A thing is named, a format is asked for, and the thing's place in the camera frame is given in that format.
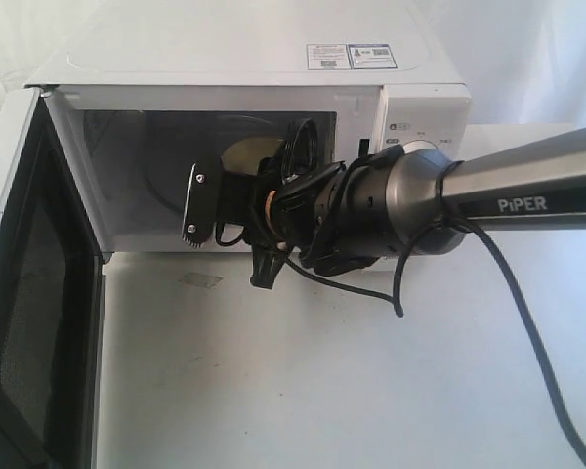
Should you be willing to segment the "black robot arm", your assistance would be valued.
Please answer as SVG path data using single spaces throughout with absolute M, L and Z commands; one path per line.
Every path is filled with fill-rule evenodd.
M 269 289 L 293 252 L 336 277 L 385 257 L 457 247 L 460 220 L 485 230 L 586 229 L 586 128 L 456 161 L 393 145 L 351 163 L 322 163 L 311 127 L 265 160 L 252 189 L 250 278 Z

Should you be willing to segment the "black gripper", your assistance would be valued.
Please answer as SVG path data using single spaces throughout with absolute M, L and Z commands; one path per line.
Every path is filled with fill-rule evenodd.
M 331 179 L 331 164 L 316 163 L 300 171 L 280 156 L 260 162 L 246 226 L 252 286 L 272 288 L 293 249 L 310 249 L 318 225 L 315 202 Z

